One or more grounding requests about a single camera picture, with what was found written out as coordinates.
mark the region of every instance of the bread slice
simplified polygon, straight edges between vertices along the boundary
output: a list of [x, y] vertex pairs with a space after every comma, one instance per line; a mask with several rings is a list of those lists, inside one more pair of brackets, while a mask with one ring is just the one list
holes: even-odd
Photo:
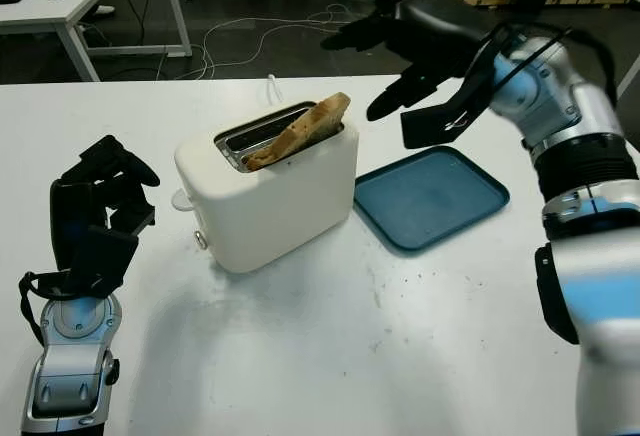
[[338, 131], [340, 121], [351, 99], [344, 93], [320, 101], [296, 119], [271, 144], [249, 155], [247, 169], [255, 171], [280, 161], [304, 146], [332, 136]]

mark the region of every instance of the desk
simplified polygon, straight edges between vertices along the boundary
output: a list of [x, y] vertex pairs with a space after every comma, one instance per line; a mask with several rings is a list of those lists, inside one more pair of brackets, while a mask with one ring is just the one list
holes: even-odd
[[[278, 84], [291, 102], [351, 96], [363, 174], [408, 155], [397, 115], [364, 116], [394, 79]], [[421, 104], [458, 86], [449, 81]], [[269, 111], [266, 80], [2, 86], [0, 100], [20, 108], [0, 132], [5, 434], [18, 430], [41, 351], [20, 315], [17, 282], [26, 270], [54, 268], [49, 185], [107, 133], [162, 184], [147, 192], [157, 225], [142, 233], [116, 291], [124, 319], [112, 349], [122, 371], [105, 434], [575, 434], [578, 349], [542, 318], [533, 254], [545, 242], [543, 199], [509, 123], [485, 114], [455, 144], [511, 192], [491, 218], [403, 258], [352, 212], [261, 270], [232, 275], [197, 248], [193, 215], [171, 207], [181, 186], [173, 151], [217, 123]]]
[[89, 56], [167, 53], [169, 56], [191, 56], [189, 35], [179, 0], [169, 0], [180, 36], [179, 45], [121, 46], [88, 48], [76, 28], [80, 18], [99, 0], [22, 0], [0, 6], [0, 34], [58, 34], [83, 81], [99, 81]]

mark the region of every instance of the white toaster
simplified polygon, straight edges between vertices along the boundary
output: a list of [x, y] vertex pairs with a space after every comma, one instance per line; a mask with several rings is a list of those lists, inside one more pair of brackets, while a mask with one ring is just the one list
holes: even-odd
[[300, 103], [230, 130], [201, 133], [176, 150], [190, 201], [186, 209], [195, 211], [204, 244], [225, 269], [257, 269], [349, 214], [358, 133], [348, 122], [275, 164], [254, 172], [245, 166], [249, 153], [314, 105]]

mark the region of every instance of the white table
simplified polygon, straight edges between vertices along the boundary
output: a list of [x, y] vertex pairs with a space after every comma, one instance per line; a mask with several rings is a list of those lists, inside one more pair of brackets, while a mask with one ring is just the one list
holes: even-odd
[[[397, 117], [364, 116], [393, 80], [278, 84], [291, 102], [351, 96], [363, 174], [408, 155]], [[444, 101], [457, 85], [425, 103]], [[117, 290], [124, 321], [113, 352], [122, 372], [105, 434], [575, 434], [578, 350], [542, 318], [533, 254], [545, 243], [543, 200], [509, 123], [486, 114], [455, 145], [509, 188], [511, 202], [493, 217], [403, 258], [352, 212], [240, 276], [199, 250], [193, 216], [171, 207], [180, 187], [173, 151], [217, 122], [268, 111], [266, 80], [2, 86], [0, 100], [20, 108], [7, 111], [0, 132], [3, 434], [18, 430], [41, 352], [20, 315], [17, 282], [55, 267], [49, 185], [107, 133], [162, 184], [147, 192], [157, 226], [142, 233]]]
[[83, 81], [99, 81], [89, 56], [161, 54], [191, 56], [189, 35], [179, 0], [169, 0], [178, 28], [179, 45], [88, 48], [77, 29], [80, 18], [99, 0], [22, 0], [0, 6], [0, 34], [57, 33]]

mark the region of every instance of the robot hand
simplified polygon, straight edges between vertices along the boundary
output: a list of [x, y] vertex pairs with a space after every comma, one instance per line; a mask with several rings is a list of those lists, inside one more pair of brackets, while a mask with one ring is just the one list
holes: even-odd
[[[123, 283], [137, 234], [155, 224], [142, 185], [160, 180], [146, 164], [113, 136], [80, 158], [51, 185], [51, 240], [59, 271], [27, 273], [19, 284], [22, 313], [44, 346], [31, 376], [22, 434], [102, 434], [120, 367], [109, 350], [122, 319], [111, 293]], [[40, 325], [29, 291], [49, 300]]]
[[[640, 434], [640, 181], [613, 109], [613, 59], [583, 31], [533, 25], [555, 36], [527, 39], [459, 0], [383, 0], [323, 46], [385, 41], [413, 63], [370, 120], [464, 76], [447, 103], [402, 114], [407, 148], [454, 141], [487, 107], [518, 127], [546, 201], [550, 243], [536, 253], [545, 321], [581, 348], [578, 432]], [[606, 94], [573, 70], [563, 38], [596, 51]]]

